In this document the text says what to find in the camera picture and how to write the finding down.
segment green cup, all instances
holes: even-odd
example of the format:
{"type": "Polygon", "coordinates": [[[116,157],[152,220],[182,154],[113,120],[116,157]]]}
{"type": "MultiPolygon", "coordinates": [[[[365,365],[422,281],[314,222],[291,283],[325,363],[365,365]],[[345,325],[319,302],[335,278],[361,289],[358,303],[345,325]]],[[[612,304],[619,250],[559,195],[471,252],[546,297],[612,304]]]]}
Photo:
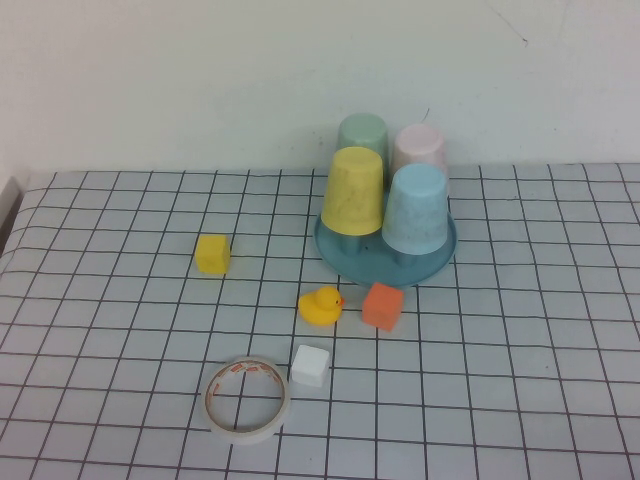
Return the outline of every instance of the green cup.
{"type": "Polygon", "coordinates": [[[382,158],[385,184],[389,181],[389,136],[384,120],[373,113],[354,113],[345,118],[338,130],[336,150],[364,147],[382,158]]]}

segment block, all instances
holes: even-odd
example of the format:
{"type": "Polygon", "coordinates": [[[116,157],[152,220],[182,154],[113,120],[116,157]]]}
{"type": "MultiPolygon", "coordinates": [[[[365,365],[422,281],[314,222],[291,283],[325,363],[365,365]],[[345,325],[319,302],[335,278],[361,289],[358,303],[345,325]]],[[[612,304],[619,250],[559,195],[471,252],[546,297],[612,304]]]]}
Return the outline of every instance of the block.
{"type": "Polygon", "coordinates": [[[374,283],[362,305],[364,323],[390,332],[400,314],[404,293],[401,290],[374,283]]]}
{"type": "Polygon", "coordinates": [[[202,273],[223,275],[229,270],[231,249],[226,235],[200,235],[196,246],[196,265],[202,273]]]}
{"type": "Polygon", "coordinates": [[[300,345],[291,366],[294,382],[321,387],[329,371],[329,352],[321,348],[300,345]]]}

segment cup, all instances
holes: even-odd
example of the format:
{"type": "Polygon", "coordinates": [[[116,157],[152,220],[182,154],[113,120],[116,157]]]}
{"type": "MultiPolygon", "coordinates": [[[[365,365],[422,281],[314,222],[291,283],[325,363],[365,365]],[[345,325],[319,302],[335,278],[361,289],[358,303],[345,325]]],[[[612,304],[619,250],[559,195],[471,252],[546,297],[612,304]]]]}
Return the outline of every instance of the cup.
{"type": "Polygon", "coordinates": [[[365,147],[382,158],[384,176],[389,178],[389,136],[384,120],[373,113],[354,113],[345,118],[338,129],[340,150],[346,147],[365,147]]]}
{"type": "Polygon", "coordinates": [[[393,144],[391,176],[413,163],[426,163],[439,168],[447,177],[444,136],[435,128],[417,123],[403,128],[393,144]]]}
{"type": "MultiPolygon", "coordinates": [[[[322,208],[322,223],[341,235],[361,237],[382,227],[382,158],[364,147],[333,156],[322,208]]],[[[344,250],[357,253],[359,239],[345,238],[344,250]]]]}
{"type": "Polygon", "coordinates": [[[398,252],[396,261],[410,265],[406,255],[435,252],[448,235],[447,178],[432,165],[414,163],[396,172],[382,226],[382,238],[398,252]]]}

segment masking tape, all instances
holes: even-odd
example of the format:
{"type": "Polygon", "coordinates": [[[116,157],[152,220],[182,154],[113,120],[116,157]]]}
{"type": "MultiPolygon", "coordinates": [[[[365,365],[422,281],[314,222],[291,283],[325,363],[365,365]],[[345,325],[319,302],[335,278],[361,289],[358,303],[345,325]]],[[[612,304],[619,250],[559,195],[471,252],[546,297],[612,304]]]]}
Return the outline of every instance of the masking tape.
{"type": "Polygon", "coordinates": [[[220,435],[234,445],[253,445],[254,443],[266,440],[280,429],[291,405],[291,394],[289,393],[287,380],[273,363],[257,357],[241,357],[224,365],[211,377],[202,390],[201,403],[204,417],[213,433],[220,435]],[[216,423],[212,413],[215,395],[224,383],[225,378],[245,372],[267,375],[280,386],[280,391],[282,392],[280,409],[268,423],[254,430],[233,430],[225,428],[216,423]]]}

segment blue tray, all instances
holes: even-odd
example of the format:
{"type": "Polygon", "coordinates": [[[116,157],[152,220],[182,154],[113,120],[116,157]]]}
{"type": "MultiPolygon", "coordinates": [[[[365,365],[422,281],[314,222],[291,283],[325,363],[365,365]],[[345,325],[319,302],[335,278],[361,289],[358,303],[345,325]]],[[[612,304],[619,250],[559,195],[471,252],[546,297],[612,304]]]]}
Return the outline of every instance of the blue tray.
{"type": "Polygon", "coordinates": [[[415,263],[400,266],[395,260],[396,252],[389,247],[378,230],[362,237],[360,252],[347,255],[342,247],[343,236],[324,226],[320,216],[313,231],[316,248],[322,259],[343,277],[365,287],[376,282],[390,287],[404,288],[433,277],[447,266],[458,244],[456,224],[449,214],[447,241],[438,250],[416,257],[415,263]]]}

